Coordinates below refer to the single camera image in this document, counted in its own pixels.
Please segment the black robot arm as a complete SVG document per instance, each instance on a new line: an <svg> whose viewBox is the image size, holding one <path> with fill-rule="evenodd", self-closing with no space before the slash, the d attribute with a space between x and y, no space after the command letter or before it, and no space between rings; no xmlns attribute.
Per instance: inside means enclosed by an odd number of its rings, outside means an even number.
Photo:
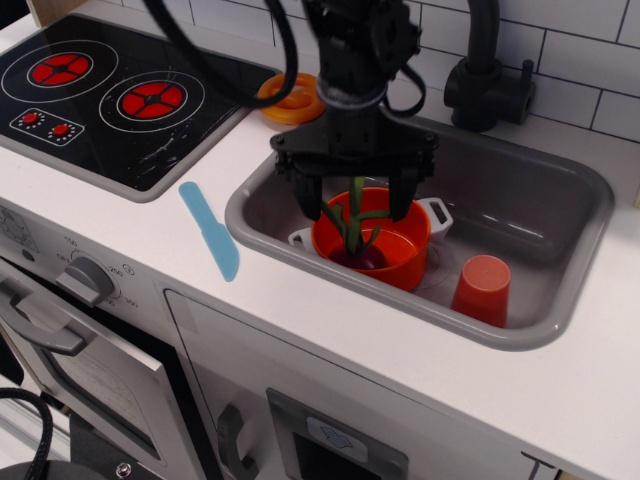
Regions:
<svg viewBox="0 0 640 480"><path fill-rule="evenodd" d="M276 135L276 169L286 176L303 214L321 215L326 177L385 177L389 212L403 219L417 186L434 172L438 138L406 123L419 111L392 109L390 81L403 73L426 89L409 67L420 29L402 1L307 1L305 14L319 48L316 91L324 112Z"/></svg>

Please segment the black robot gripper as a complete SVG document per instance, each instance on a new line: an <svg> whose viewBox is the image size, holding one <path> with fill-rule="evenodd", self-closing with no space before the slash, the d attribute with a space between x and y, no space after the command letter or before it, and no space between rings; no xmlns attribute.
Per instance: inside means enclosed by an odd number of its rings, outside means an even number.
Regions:
<svg viewBox="0 0 640 480"><path fill-rule="evenodd" d="M320 219L322 177L389 177L393 221L406 217L417 185L435 171L438 137L376 106L364 110L328 107L317 119L271 139L276 171L292 176L302 213Z"/></svg>

